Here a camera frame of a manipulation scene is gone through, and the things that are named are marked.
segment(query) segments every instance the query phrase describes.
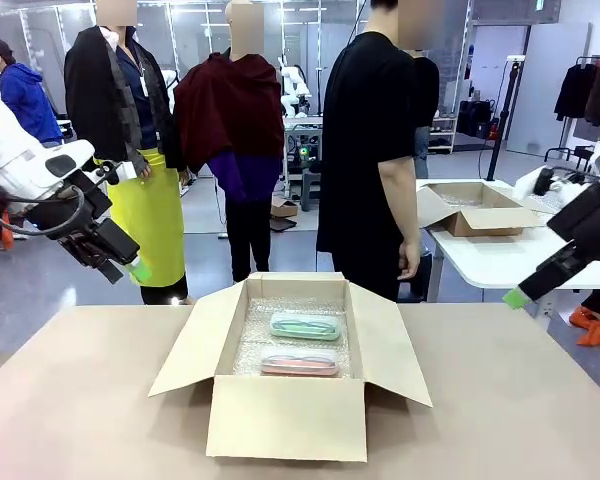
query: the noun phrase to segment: beige table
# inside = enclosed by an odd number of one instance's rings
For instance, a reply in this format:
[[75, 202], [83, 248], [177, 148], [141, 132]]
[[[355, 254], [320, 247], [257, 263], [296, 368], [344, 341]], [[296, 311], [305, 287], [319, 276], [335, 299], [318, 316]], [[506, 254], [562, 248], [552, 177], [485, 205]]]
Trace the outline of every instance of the beige table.
[[146, 398], [189, 307], [83, 307], [0, 370], [0, 480], [600, 480], [600, 389], [526, 314], [402, 308], [435, 407], [370, 390], [368, 464], [207, 458], [210, 383]]

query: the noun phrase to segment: open cardboard box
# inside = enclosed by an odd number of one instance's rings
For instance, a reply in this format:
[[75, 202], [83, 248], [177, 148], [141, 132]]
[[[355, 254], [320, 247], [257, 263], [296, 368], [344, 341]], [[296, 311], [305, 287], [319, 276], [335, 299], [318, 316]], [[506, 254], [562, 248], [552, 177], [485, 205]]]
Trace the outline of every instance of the open cardboard box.
[[271, 199], [271, 215], [278, 218], [289, 218], [298, 215], [298, 205], [283, 197]]
[[[249, 300], [262, 297], [343, 299], [351, 378], [233, 375]], [[254, 274], [198, 301], [149, 396], [210, 378], [212, 457], [365, 462], [365, 383], [431, 406], [397, 305], [339, 273]]]
[[519, 235], [550, 213], [537, 202], [520, 203], [503, 189], [482, 182], [429, 183], [417, 192], [420, 228], [444, 226], [455, 237]]

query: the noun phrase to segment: cardboard box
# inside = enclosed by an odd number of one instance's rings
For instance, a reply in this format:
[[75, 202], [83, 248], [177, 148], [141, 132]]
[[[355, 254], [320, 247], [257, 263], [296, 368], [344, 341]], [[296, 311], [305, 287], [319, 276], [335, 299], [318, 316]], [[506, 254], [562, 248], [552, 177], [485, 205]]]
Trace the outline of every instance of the cardboard box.
[[278, 218], [295, 217], [298, 215], [298, 205], [283, 197], [271, 199], [271, 215]]
[[545, 225], [534, 213], [543, 210], [540, 204], [519, 203], [482, 182], [431, 183], [417, 197], [420, 227], [440, 224], [455, 237], [519, 235]]
[[[249, 299], [262, 297], [343, 299], [352, 378], [233, 375]], [[366, 462], [365, 383], [431, 406], [398, 306], [339, 273], [254, 274], [202, 298], [149, 396], [210, 378], [212, 457]]]

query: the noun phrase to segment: hand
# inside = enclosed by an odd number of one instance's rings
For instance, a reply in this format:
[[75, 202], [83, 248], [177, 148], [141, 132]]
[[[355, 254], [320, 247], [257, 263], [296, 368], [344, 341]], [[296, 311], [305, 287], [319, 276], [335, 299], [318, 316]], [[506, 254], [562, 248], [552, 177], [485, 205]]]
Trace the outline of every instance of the hand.
[[147, 164], [147, 168], [140, 172], [141, 178], [149, 178], [151, 175], [151, 165]]
[[402, 242], [400, 245], [400, 270], [398, 280], [413, 278], [420, 265], [420, 243]]
[[178, 172], [178, 177], [180, 177], [180, 185], [186, 187], [191, 182], [191, 173], [188, 168], [185, 168], [182, 172]]

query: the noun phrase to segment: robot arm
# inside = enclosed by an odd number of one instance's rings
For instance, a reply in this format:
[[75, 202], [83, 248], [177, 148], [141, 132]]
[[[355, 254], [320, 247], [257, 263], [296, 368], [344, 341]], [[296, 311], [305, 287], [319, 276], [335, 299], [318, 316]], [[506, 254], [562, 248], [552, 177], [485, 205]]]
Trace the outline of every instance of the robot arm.
[[[111, 283], [123, 276], [112, 262], [142, 279], [149, 272], [137, 256], [139, 246], [111, 219], [96, 221], [111, 202], [93, 180], [100, 175], [99, 183], [112, 181], [117, 165], [109, 162], [90, 178], [81, 167], [93, 153], [84, 140], [44, 148], [0, 101], [0, 226], [58, 241], [80, 264], [99, 270]], [[24, 216], [39, 230], [5, 225], [4, 210]]]
[[[281, 98], [282, 105], [287, 113], [287, 118], [295, 118], [296, 112], [294, 105], [306, 102], [311, 97], [311, 92], [307, 84], [302, 79], [298, 67], [287, 67], [281, 57], [278, 57], [280, 63], [280, 74], [284, 85], [284, 95]], [[306, 114], [298, 114], [298, 117], [306, 117]]]
[[[558, 193], [564, 208], [549, 220], [547, 226], [566, 245], [507, 294], [505, 302], [511, 307], [521, 308], [539, 300], [591, 262], [600, 262], [600, 151], [596, 153], [593, 174], [564, 167], [544, 168], [523, 177], [516, 184], [518, 196], [531, 193], [542, 196], [549, 191]], [[570, 175], [556, 176], [560, 170], [570, 171]]]

